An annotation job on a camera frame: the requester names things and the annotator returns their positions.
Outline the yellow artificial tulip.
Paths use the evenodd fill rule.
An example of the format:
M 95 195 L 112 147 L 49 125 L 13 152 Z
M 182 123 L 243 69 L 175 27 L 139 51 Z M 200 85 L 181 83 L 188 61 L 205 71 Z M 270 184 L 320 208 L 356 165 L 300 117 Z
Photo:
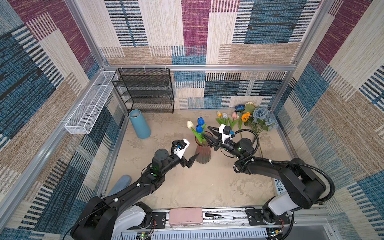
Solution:
M 222 119 L 222 114 L 220 111 L 217 111 L 217 118 L 216 118 L 216 121 L 220 124 L 220 125 L 225 125 L 224 122 L 223 122 L 223 119 Z

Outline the pink ribbed glass vase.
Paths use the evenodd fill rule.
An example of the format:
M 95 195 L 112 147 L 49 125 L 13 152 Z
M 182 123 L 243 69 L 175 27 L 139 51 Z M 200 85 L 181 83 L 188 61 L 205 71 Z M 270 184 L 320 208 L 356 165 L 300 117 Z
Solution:
M 205 139 L 203 139 L 202 143 L 200 143 L 199 139 L 195 138 L 195 142 L 197 144 L 195 154 L 199 154 L 196 158 L 196 162 L 200 164 L 207 164 L 212 157 L 211 147 Z

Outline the pale blue-white artificial tulip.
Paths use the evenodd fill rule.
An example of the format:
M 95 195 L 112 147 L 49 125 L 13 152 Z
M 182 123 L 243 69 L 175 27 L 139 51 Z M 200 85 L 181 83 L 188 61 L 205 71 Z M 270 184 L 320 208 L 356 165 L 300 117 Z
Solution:
M 223 122 L 225 125 L 227 125 L 229 123 L 229 117 L 228 117 L 227 113 L 222 114 L 222 119 L 223 119 Z

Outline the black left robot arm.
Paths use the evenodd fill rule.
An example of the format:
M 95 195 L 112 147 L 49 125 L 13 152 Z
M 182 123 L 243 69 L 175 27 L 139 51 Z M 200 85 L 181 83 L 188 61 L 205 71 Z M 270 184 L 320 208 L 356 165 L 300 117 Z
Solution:
M 86 204 L 77 222 L 69 230 L 74 240 L 110 240 L 117 234 L 118 217 L 140 199 L 155 192 L 166 180 L 166 173 L 177 165 L 191 168 L 198 155 L 184 157 L 190 142 L 186 139 L 172 142 L 171 152 L 159 149 L 152 163 L 140 178 L 121 191 L 100 198 L 93 197 Z

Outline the white artificial tulip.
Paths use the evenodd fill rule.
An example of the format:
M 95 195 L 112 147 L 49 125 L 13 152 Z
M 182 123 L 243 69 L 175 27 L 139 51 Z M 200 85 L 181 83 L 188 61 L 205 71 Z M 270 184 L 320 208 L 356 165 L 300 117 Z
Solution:
M 191 121 L 187 121 L 187 128 L 190 129 L 195 135 L 196 126 L 194 126 Z

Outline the pink artificial tulip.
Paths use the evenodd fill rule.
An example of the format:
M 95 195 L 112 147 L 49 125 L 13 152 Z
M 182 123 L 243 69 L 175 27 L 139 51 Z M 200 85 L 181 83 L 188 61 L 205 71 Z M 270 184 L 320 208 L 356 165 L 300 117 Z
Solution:
M 237 112 L 233 112 L 231 118 L 229 119 L 229 123 L 231 128 L 233 129 L 235 125 L 238 126 L 238 129 L 241 129 L 241 123 L 239 122 L 239 115 Z

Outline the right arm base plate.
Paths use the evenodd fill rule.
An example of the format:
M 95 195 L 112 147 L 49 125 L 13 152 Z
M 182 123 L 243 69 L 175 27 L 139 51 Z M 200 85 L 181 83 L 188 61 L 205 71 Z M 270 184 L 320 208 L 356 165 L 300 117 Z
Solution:
M 245 213 L 250 226 L 266 226 L 266 225 L 289 225 L 291 218 L 287 213 L 276 216 L 272 212 L 253 207 L 245 208 Z

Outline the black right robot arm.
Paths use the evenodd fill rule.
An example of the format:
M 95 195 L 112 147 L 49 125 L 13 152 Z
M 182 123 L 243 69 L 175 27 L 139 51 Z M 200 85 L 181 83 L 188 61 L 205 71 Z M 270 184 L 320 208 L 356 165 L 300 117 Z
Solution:
M 242 138 L 232 139 L 242 130 L 232 131 L 231 127 L 208 127 L 211 135 L 204 134 L 207 143 L 215 151 L 221 149 L 231 154 L 237 161 L 233 165 L 237 174 L 262 175 L 282 182 L 285 192 L 268 200 L 261 216 L 267 225 L 275 224 L 287 212 L 310 209 L 312 205 L 324 203 L 335 194 L 335 184 L 331 177 L 321 169 L 304 163 L 299 158 L 290 161 L 274 161 L 256 157 L 260 139 L 255 141 Z

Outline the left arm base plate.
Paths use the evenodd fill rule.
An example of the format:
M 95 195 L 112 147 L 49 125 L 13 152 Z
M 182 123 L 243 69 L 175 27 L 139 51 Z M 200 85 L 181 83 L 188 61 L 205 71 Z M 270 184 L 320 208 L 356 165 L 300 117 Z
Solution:
M 164 229 L 166 227 L 167 213 L 152 212 L 144 217 L 144 220 L 139 226 L 131 227 L 130 230 L 150 230 L 155 226 L 155 229 Z

